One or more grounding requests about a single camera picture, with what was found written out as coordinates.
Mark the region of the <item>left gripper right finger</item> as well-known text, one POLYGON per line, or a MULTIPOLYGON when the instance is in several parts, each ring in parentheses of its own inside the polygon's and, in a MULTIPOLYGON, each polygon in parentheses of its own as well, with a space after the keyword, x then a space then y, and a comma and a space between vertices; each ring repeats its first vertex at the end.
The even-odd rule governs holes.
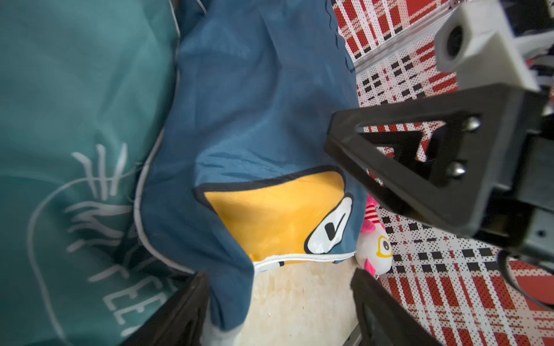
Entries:
POLYGON ((368 272, 357 269, 351 281, 359 324, 350 345, 439 345, 368 272))

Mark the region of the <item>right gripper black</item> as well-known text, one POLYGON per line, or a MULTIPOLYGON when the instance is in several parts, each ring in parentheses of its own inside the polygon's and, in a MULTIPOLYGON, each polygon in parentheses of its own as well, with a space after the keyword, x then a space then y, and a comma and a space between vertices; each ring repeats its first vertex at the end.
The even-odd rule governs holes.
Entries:
POLYGON ((338 111, 325 149, 393 213, 553 261, 553 114, 541 92, 491 84, 338 111))

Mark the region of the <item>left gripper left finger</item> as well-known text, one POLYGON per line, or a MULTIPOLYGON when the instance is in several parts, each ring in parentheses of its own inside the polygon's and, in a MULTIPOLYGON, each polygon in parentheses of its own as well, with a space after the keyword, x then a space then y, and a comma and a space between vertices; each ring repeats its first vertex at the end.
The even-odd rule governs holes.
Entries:
POLYGON ((168 277, 172 295, 123 345, 200 345, 210 297, 203 273, 168 277))

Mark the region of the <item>blue cartoon pillowcase pillow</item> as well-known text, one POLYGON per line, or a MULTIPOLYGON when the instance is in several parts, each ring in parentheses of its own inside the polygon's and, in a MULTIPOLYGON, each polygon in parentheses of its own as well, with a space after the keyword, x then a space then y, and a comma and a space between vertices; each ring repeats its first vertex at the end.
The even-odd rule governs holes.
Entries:
POLYGON ((356 76, 330 1, 181 1, 176 18, 177 93, 135 221, 155 257, 208 275, 232 332, 255 271, 356 251, 366 193, 324 150, 356 76))

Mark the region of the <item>green cat pillowcase pillow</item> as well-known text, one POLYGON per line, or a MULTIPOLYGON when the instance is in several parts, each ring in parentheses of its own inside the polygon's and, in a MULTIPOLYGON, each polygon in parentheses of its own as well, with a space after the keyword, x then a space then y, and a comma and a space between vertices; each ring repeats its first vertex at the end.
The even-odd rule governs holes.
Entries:
POLYGON ((1 344, 119 345, 179 288, 134 224, 177 42, 169 1, 1 3, 1 344))

